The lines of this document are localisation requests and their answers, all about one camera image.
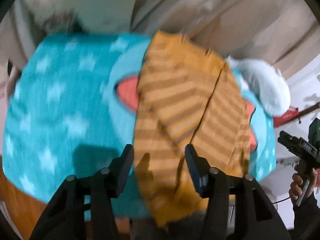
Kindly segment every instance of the black cable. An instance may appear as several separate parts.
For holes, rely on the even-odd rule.
[[[285,199],[282,199],[282,200],[279,200],[279,201],[273,202],[272,204],[277,204],[277,203],[280,203],[280,202],[286,201],[286,200],[288,200],[289,198],[290,198],[290,197],[287,197],[287,198],[285,198]]]
[[[283,200],[279,200],[279,201],[276,201],[276,202],[273,202],[273,204],[277,204],[277,203],[280,203],[280,202],[282,202],[282,201],[286,201],[286,200],[288,200],[290,197],[287,197],[287,198],[285,198],[285,199],[283,199]]]

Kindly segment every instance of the white wall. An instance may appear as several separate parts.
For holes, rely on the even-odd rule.
[[[287,80],[291,91],[291,105],[303,110],[320,101],[320,55],[297,74]],[[296,137],[308,139],[308,129],[315,117],[320,119],[319,111],[309,114],[301,119],[302,123],[294,121],[275,129],[276,139],[281,130]],[[284,146],[276,143],[277,158],[294,156]],[[277,200],[288,197],[288,191],[292,182],[292,174],[295,171],[291,167],[276,170],[263,179],[260,184],[268,188]],[[294,214],[290,200],[278,204],[278,212],[287,228],[293,227]]]

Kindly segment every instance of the white fluffy fabric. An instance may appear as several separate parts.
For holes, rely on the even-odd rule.
[[[276,71],[270,64],[260,59],[236,60],[229,56],[226,61],[231,68],[241,72],[266,113],[271,116],[281,116],[289,109],[290,90],[279,70]]]

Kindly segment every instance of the black sleeve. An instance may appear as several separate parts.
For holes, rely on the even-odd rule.
[[[314,193],[308,199],[303,201],[301,205],[293,206],[294,211],[294,235],[299,238],[308,228],[312,221],[320,215],[317,206],[317,200]]]

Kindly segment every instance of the striped fabric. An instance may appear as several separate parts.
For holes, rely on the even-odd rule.
[[[248,169],[249,118],[229,66],[214,52],[158,32],[138,83],[135,172],[158,225],[206,208],[184,161],[186,144],[234,176]]]

